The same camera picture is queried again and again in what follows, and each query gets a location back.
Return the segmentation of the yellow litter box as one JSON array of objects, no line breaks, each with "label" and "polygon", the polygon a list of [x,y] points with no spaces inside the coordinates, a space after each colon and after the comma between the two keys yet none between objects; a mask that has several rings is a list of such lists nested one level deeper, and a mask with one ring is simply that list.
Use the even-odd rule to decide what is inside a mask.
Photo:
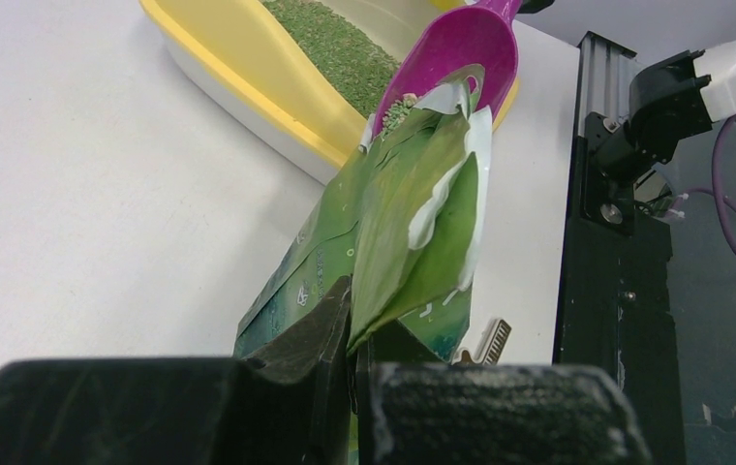
[{"label": "yellow litter box", "polygon": [[[428,24],[474,1],[333,1],[330,8],[401,62]],[[145,1],[170,56],[205,94],[320,183],[348,160],[365,118],[262,1]],[[507,113],[518,79],[496,122]]]}]

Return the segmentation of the green cat litter bag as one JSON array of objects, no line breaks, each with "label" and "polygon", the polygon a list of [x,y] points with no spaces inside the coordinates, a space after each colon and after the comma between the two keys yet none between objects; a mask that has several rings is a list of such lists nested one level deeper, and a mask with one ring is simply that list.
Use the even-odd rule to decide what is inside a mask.
[{"label": "green cat litter bag", "polygon": [[376,337],[393,360],[450,362],[466,335],[484,225],[493,116],[479,77],[445,79],[366,133],[293,237],[246,315],[244,357],[352,283],[347,349]]}]

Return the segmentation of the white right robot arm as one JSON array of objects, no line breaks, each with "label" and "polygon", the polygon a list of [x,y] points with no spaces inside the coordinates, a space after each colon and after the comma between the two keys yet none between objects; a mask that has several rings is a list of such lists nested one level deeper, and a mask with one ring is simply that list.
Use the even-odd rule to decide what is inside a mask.
[{"label": "white right robot arm", "polygon": [[629,85],[627,120],[591,158],[603,176],[627,185],[669,163],[681,140],[726,119],[736,123],[736,40],[640,71]]}]

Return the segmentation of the magenta plastic scoop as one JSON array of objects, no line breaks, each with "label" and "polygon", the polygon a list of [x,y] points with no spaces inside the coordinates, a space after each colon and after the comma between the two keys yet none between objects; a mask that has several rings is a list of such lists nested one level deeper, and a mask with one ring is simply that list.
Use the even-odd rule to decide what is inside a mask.
[{"label": "magenta plastic scoop", "polygon": [[476,81],[478,103],[497,118],[516,81],[518,46],[512,23],[523,5],[518,0],[474,1],[431,21],[384,91],[372,134],[380,132],[384,114],[404,94],[423,96],[467,65],[483,68],[484,76]]}]

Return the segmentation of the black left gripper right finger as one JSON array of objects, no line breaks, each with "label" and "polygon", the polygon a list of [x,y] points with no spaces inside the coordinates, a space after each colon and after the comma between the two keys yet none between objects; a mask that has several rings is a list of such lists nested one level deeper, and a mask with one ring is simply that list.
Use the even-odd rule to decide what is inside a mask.
[{"label": "black left gripper right finger", "polygon": [[356,352],[362,464],[651,464],[629,400],[587,365],[401,362]]}]

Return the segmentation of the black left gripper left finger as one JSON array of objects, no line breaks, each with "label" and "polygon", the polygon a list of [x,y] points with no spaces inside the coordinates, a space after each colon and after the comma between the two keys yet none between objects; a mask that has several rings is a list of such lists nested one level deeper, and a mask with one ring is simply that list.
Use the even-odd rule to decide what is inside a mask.
[{"label": "black left gripper left finger", "polygon": [[0,369],[0,464],[344,464],[351,280],[244,357]]}]

